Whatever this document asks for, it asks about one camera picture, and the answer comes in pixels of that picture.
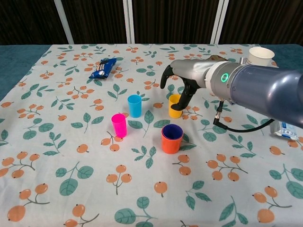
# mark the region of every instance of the dark brown curtain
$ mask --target dark brown curtain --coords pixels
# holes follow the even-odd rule
[[[229,0],[219,43],[303,45],[303,0]]]
[[[219,0],[133,0],[136,43],[208,44]]]
[[[62,0],[75,44],[126,43],[122,0]]]
[[[0,44],[66,44],[53,0],[1,0]]]

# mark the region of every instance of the floral tablecloth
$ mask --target floral tablecloth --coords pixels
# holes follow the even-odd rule
[[[174,59],[238,61],[252,46],[51,46],[0,102],[1,226],[302,226],[303,138],[213,126],[219,101],[206,89],[171,119],[168,97],[184,85],[172,76],[159,87]],[[108,79],[88,79],[112,57]],[[142,97],[138,119],[128,116],[131,94]],[[116,113],[127,117],[123,139],[111,125]],[[267,121],[228,103],[222,115],[233,128]],[[175,155],[161,150],[168,123],[185,132]]]

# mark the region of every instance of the green indicator light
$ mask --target green indicator light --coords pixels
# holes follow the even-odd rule
[[[223,83],[225,83],[225,82],[228,80],[228,77],[229,77],[228,73],[224,73],[224,74],[221,76],[221,81],[222,81]]]

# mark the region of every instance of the yellow cup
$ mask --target yellow cup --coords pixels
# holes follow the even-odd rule
[[[182,115],[182,111],[177,111],[171,108],[171,105],[179,102],[181,95],[174,94],[169,97],[169,116],[172,118],[179,118]]]

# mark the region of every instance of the black cable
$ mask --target black cable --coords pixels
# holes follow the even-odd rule
[[[239,129],[232,129],[232,128],[229,128],[227,125],[225,124],[222,124],[221,122],[219,122],[220,120],[220,114],[222,112],[222,108],[223,108],[223,103],[224,103],[224,100],[220,101],[220,104],[217,108],[217,114],[214,118],[214,125],[222,128],[222,129],[225,129],[225,130],[229,130],[229,131],[233,131],[233,132],[252,132],[252,131],[257,131],[257,130],[260,130],[266,126],[268,126],[269,124],[271,124],[274,119],[269,119],[267,122],[265,122],[264,124],[256,127],[256,128],[253,128],[253,129],[244,129],[244,130],[239,130]]]
[[[262,129],[262,128],[268,126],[269,124],[271,124],[271,123],[274,121],[274,119],[269,119],[267,122],[265,122],[264,124],[262,124],[262,125],[260,125],[260,126],[258,126],[258,127],[256,127],[256,128],[239,130],[239,129],[232,129],[232,128],[229,128],[229,127],[227,127],[225,124],[222,124],[222,123],[219,122],[219,121],[215,123],[215,120],[214,120],[214,125],[216,125],[216,126],[218,126],[218,127],[220,127],[220,128],[223,128],[223,129],[225,129],[225,130],[233,131],[233,132],[252,132],[252,131],[257,131],[257,130],[259,130],[259,129]]]

